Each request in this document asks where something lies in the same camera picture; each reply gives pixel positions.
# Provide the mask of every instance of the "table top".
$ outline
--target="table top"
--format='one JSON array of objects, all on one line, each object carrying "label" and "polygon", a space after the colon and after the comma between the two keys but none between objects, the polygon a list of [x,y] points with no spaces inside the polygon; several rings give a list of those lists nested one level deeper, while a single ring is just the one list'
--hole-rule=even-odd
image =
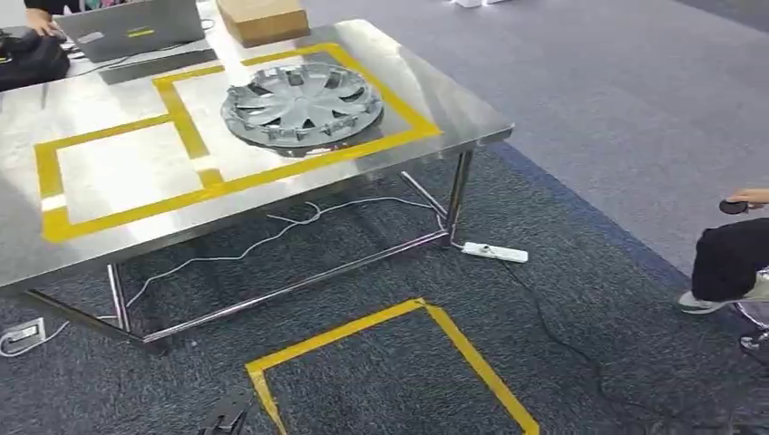
[{"label": "table top", "polygon": [[[213,49],[215,62],[112,85],[91,73],[0,93],[0,289],[122,261],[255,208],[510,136],[491,106],[366,21],[251,49],[216,21],[188,47]],[[229,133],[219,110],[231,84],[308,62],[356,70],[382,94],[383,118],[355,146],[288,158]]]}]

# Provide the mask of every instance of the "yellow tape square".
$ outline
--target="yellow tape square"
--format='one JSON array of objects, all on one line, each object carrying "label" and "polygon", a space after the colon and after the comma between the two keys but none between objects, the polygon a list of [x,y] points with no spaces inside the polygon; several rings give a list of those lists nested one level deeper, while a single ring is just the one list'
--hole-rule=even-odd
[{"label": "yellow tape square", "polygon": [[[229,193],[295,176],[341,161],[358,159],[369,154],[388,150],[411,141],[441,133],[436,125],[427,120],[421,113],[413,109],[405,101],[401,100],[393,91],[367,71],[355,58],[349,55],[339,44],[320,43],[288,52],[274,53],[248,59],[243,61],[242,64],[251,66],[286,59],[288,57],[322,52],[328,53],[337,62],[345,66],[345,68],[357,71],[363,75],[377,88],[384,103],[398,116],[406,120],[410,128],[351,148],[330,151],[282,167],[268,169],[239,179],[225,181],[215,164],[211,164],[215,160],[210,158],[209,149],[206,147],[198,128],[195,126],[194,121],[190,117],[189,112],[174,87],[175,82],[208,74],[222,73],[224,72],[224,67],[217,65],[160,77],[154,79],[153,84],[168,110],[167,114],[129,122],[109,129],[93,131],[35,145],[34,150],[37,160],[37,172],[40,182],[43,208],[43,237],[54,243],[63,242],[74,237],[84,236],[112,227],[119,227],[160,213],[184,208],[207,199],[221,197],[228,195]],[[64,197],[62,174],[57,158],[57,151],[87,141],[145,129],[166,122],[171,122],[178,132],[184,149],[187,151],[187,155],[198,173],[203,189],[84,222],[70,222]]]},{"label": "yellow tape square", "polygon": [[265,411],[275,422],[281,435],[289,435],[286,425],[280,418],[280,412],[277,408],[275,399],[269,390],[265,371],[281,363],[297,358],[305,353],[314,351],[320,347],[342,340],[352,334],[359,333],[364,329],[384,323],[400,315],[411,313],[414,310],[424,308],[433,320],[440,326],[441,330],[449,337],[454,347],[462,354],[465,361],[471,365],[472,369],[483,380],[486,386],[494,393],[505,410],[523,429],[526,435],[537,435],[540,433],[540,425],[531,417],[523,405],[515,398],[510,389],[505,385],[502,379],[497,375],[493,368],[483,359],[481,354],[470,343],[470,340],[459,327],[453,322],[451,317],[440,307],[427,304],[424,299],[411,299],[398,305],[391,306],[378,313],[370,314],[349,324],[344,324],[336,329],[316,335],[304,342],[294,344],[282,351],[259,358],[256,361],[246,364],[246,371],[254,384],[254,390],[264,406]]}]

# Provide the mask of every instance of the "stainless steel table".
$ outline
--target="stainless steel table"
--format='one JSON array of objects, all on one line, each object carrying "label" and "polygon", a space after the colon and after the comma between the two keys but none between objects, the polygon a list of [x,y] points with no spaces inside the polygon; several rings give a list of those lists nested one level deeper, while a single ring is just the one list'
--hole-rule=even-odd
[{"label": "stainless steel table", "polygon": [[[153,348],[171,334],[406,249],[431,241],[449,246],[472,150],[511,134],[492,107],[366,21],[253,49],[234,44],[219,22],[206,44],[218,61],[113,85],[92,73],[0,94],[0,295]],[[304,158],[281,157],[229,134],[219,108],[231,84],[246,82],[256,69],[306,62],[363,74],[383,96],[381,122],[351,139],[355,146]],[[459,163],[446,208],[400,172],[445,219],[445,230],[161,331],[131,330],[121,261],[237,224],[250,210],[450,156]],[[62,272],[102,267],[116,325],[34,289]]]}]

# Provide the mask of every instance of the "black bracket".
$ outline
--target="black bracket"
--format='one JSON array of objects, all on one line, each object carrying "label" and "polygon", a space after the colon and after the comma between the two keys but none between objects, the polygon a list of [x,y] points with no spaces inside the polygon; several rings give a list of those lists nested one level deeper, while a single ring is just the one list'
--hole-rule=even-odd
[{"label": "black bracket", "polygon": [[240,435],[254,396],[245,389],[231,392],[217,402],[197,435]]}]

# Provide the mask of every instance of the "person's leg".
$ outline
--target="person's leg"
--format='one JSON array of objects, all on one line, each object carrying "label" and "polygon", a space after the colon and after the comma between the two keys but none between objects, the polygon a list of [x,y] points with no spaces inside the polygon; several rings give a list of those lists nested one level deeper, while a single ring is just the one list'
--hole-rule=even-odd
[{"label": "person's leg", "polygon": [[692,289],[677,301],[685,313],[708,314],[732,302],[769,300],[769,219],[707,229],[696,244]]}]

